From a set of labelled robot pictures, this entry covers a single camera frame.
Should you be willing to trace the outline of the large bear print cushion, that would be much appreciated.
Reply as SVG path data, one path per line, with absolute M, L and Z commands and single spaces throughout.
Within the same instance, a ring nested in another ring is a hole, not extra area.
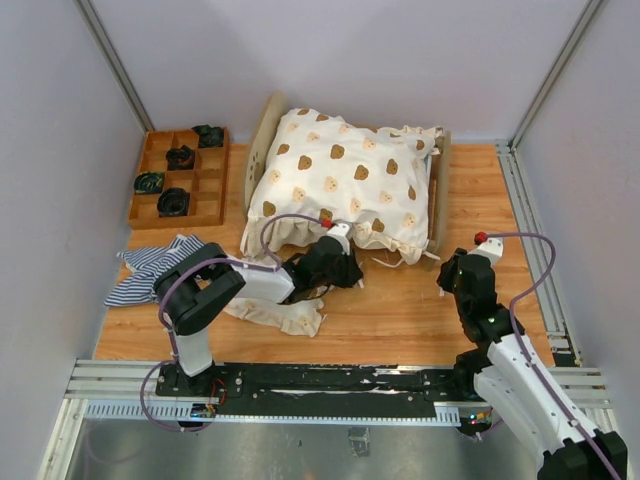
M 362 249 L 386 249 L 407 264 L 434 258 L 429 234 L 432 158 L 441 127 L 359 128 L 342 117 L 294 108 L 275 136 L 251 151 L 247 223 L 240 250 L 307 246 L 323 221 L 351 224 Z

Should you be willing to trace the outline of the wooden pet bed frame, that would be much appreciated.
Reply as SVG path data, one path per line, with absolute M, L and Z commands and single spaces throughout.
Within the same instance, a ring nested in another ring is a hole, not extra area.
M 266 177 L 268 153 L 274 145 L 277 128 L 282 123 L 288 102 L 285 95 L 275 91 L 266 100 L 260 120 L 254 129 L 247 147 L 244 185 L 242 190 L 242 210 L 248 219 L 250 201 L 259 181 Z M 447 215 L 449 210 L 450 163 L 452 157 L 451 132 L 442 127 L 435 128 L 435 152 L 442 154 L 435 199 L 424 201 L 424 211 L 428 218 L 428 234 L 425 255 L 438 260 L 447 235 Z

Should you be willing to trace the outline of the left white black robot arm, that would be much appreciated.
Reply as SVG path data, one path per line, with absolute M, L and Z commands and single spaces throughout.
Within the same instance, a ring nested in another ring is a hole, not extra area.
M 168 324 L 174 360 L 160 368 L 159 396 L 204 397 L 222 378 L 207 329 L 235 299 L 293 305 L 351 288 L 364 274 L 348 240 L 325 235 L 304 253 L 274 266 L 242 262 L 207 243 L 160 275 L 153 285 L 159 318 Z

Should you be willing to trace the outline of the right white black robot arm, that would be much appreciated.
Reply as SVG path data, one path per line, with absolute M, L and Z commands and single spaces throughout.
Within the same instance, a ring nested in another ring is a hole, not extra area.
M 480 397 L 536 463 L 540 479 L 625 479 L 628 448 L 569 398 L 540 361 L 524 327 L 499 303 L 493 264 L 482 248 L 456 250 L 440 267 L 438 286 L 452 294 L 475 349 L 456 359 L 453 387 Z

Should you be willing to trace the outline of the small bear print pillow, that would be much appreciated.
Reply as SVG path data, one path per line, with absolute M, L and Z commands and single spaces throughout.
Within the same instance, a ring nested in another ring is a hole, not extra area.
M 322 312 L 323 308 L 321 299 L 291 305 L 258 299 L 234 299 L 224 312 L 257 325 L 277 328 L 287 335 L 315 337 L 327 317 Z

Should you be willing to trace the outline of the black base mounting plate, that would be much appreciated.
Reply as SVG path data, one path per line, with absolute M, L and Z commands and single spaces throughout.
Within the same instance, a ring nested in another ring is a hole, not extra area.
M 273 418 L 431 418 L 438 402 L 479 406 L 471 380 L 454 368 L 401 365 L 227 363 L 209 396 L 219 415 Z

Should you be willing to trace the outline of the black rolled sock bottom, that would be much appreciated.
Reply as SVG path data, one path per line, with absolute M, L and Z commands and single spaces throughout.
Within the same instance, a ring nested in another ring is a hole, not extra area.
M 160 217 L 187 216 L 190 204 L 190 193 L 180 187 L 172 187 L 164 191 L 158 198 L 156 208 Z

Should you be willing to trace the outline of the wooden compartment tray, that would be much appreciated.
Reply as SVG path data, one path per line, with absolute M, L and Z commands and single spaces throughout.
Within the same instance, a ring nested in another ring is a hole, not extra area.
M 224 129 L 224 145 L 219 148 L 198 148 L 198 135 L 191 128 L 150 131 L 145 135 L 136 177 L 143 172 L 165 174 L 163 191 L 159 194 L 137 195 L 130 201 L 128 222 L 134 230 L 192 228 L 219 226 L 224 222 L 226 185 L 230 157 L 230 137 Z M 195 151 L 192 170 L 168 171 L 165 154 L 171 148 L 187 145 Z M 159 216 L 156 204 L 169 188 L 180 187 L 190 193 L 187 216 Z

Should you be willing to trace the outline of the black rolled sock top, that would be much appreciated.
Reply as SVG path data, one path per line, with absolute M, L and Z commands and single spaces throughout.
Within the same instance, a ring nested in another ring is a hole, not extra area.
M 198 135 L 198 148 L 219 148 L 224 145 L 224 129 L 208 124 L 197 125 L 191 130 Z

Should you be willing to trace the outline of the black rolled sock middle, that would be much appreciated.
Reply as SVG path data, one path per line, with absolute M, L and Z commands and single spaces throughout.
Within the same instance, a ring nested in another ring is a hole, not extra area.
M 195 165 L 195 151 L 187 145 L 171 148 L 165 154 L 168 171 L 192 170 Z

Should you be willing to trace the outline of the blue striped cloth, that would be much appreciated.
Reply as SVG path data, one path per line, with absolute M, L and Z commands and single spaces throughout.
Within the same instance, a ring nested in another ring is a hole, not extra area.
M 117 257 L 130 274 L 113 288 L 104 305 L 111 308 L 154 303 L 154 283 L 159 277 L 203 246 L 204 242 L 196 235 L 178 234 L 168 246 L 119 252 Z

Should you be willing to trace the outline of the aluminium rail frame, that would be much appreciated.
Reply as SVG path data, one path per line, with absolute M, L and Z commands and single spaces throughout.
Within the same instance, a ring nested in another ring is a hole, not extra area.
M 364 451 L 372 425 L 452 426 L 481 438 L 506 425 L 536 463 L 540 479 L 625 479 L 628 449 L 596 424 L 570 387 L 546 368 L 513 305 L 496 298 L 495 266 L 505 235 L 480 232 L 441 267 L 474 349 L 450 368 L 382 365 L 225 364 L 190 380 L 178 365 L 88 361 L 88 375 L 61 407 L 41 470 L 64 479 L 76 460 L 115 466 L 90 436 L 104 421 L 145 421 L 181 435 L 213 423 L 346 425 Z

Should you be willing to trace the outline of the right aluminium corner post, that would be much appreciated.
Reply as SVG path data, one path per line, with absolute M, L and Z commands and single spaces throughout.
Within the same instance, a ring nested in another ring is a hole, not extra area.
M 519 121 L 511 139 L 508 141 L 507 145 L 511 151 L 515 151 L 524 140 L 574 54 L 607 5 L 607 0 L 589 0 L 585 3 L 540 87 Z

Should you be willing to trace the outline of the aluminium corner post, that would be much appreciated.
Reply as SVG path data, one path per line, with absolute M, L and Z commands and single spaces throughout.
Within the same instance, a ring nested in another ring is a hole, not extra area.
M 155 131 L 155 126 L 139 96 L 127 70 L 113 44 L 104 23 L 90 0 L 74 0 L 83 21 L 119 85 L 130 109 L 144 131 Z
M 511 151 L 515 151 L 524 140 L 574 54 L 607 5 L 607 0 L 589 0 L 585 3 L 540 87 L 519 121 L 511 139 L 508 141 L 507 145 Z

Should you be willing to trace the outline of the left aluminium corner post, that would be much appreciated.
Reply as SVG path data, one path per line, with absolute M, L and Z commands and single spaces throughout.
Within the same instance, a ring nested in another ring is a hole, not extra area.
M 104 23 L 90 0 L 74 0 L 83 21 L 119 85 L 130 109 L 144 131 L 155 131 L 155 126 L 139 96 L 127 70 L 113 44 Z

